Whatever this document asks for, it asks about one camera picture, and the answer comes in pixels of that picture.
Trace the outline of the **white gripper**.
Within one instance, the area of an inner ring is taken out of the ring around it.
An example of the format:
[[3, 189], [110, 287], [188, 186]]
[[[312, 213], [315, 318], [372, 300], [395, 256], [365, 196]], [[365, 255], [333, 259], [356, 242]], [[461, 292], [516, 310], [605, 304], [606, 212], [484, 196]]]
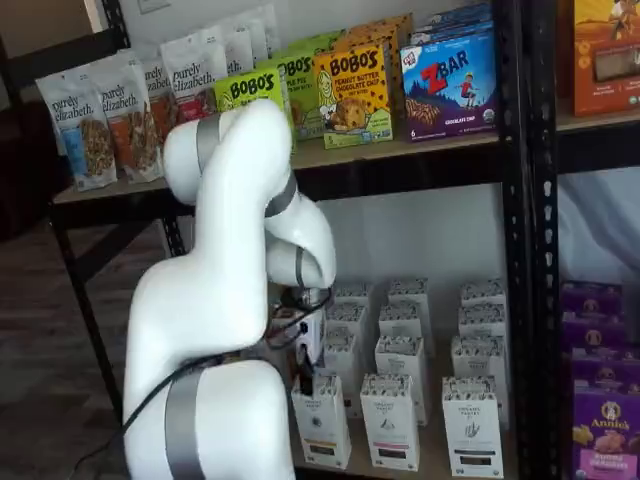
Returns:
[[326, 333], [324, 312], [313, 312], [299, 322], [296, 372], [299, 390], [303, 395], [313, 394], [314, 366], [318, 363]]

